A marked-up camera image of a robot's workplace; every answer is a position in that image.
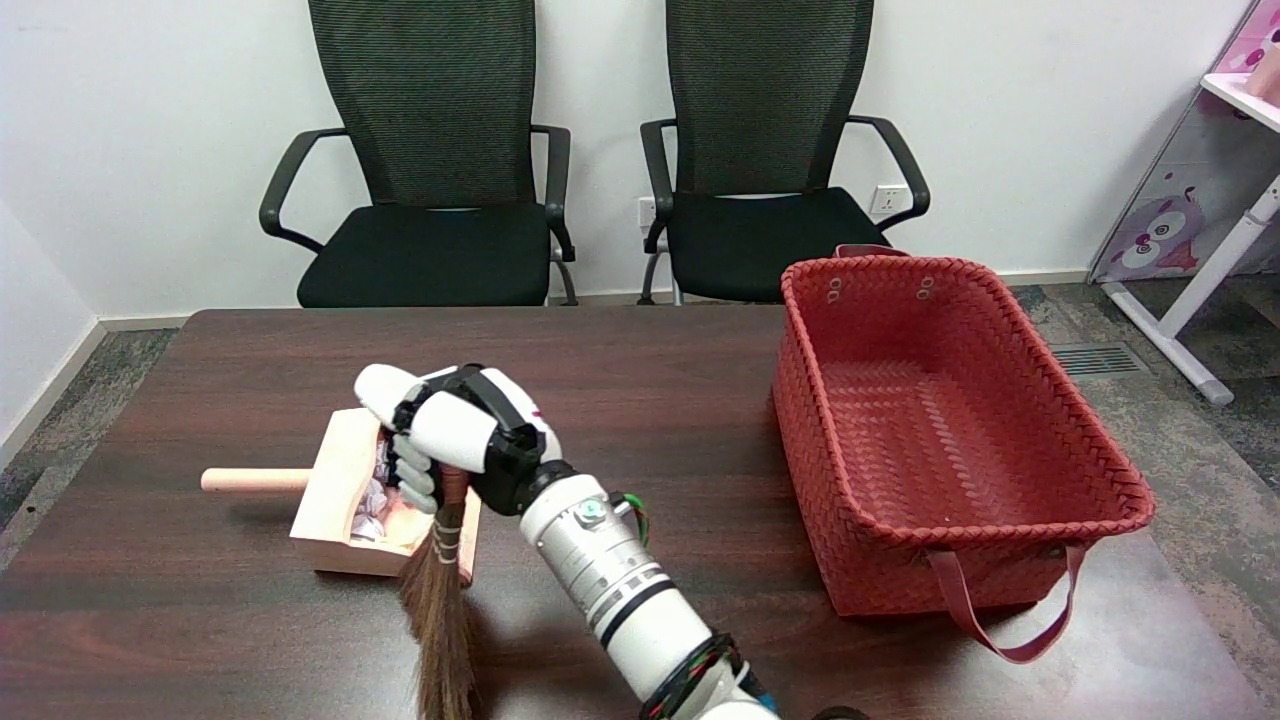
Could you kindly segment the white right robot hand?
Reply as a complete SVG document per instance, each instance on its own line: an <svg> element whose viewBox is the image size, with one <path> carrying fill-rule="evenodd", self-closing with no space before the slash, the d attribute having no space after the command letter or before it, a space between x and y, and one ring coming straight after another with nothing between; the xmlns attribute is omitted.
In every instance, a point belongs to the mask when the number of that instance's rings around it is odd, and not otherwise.
<svg viewBox="0 0 1280 720"><path fill-rule="evenodd" d="M371 364L355 395L389 433L389 482L425 514L466 498L467 489L502 516L518 516L554 479L571 474L559 439L539 407L503 372L480 364L413 375ZM465 471L448 491L444 470Z"/></svg>

